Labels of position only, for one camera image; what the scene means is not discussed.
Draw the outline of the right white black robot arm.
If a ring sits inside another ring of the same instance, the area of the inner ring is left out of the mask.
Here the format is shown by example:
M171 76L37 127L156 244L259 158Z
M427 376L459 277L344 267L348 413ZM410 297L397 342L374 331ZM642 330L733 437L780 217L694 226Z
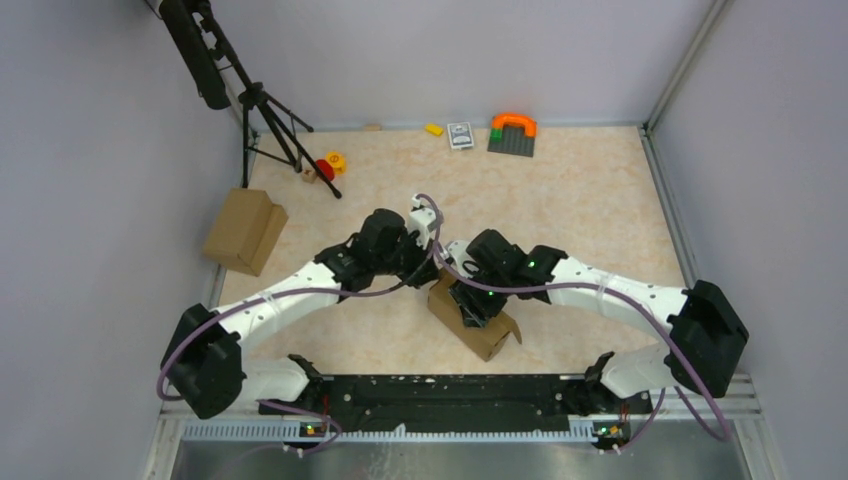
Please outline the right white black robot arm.
M459 271L459 302L476 322L498 314L514 295L593 311L656 338L647 347L612 353L588 371L586 397L600 412L666 387L722 398L750 338L722 289L708 281L689 288L643 283L550 246L524 252L493 229L451 242L446 256Z

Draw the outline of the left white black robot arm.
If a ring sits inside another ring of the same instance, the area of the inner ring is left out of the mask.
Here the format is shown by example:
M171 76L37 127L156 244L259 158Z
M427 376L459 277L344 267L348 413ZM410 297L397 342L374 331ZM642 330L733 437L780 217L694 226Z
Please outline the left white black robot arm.
M184 402L201 420L221 414L242 393L245 352L266 338L317 310L372 296L379 276L413 288L435 280L433 249L442 222L431 206L418 204L407 217L377 209L346 241L278 283L216 309L189 307L160 363L158 395Z

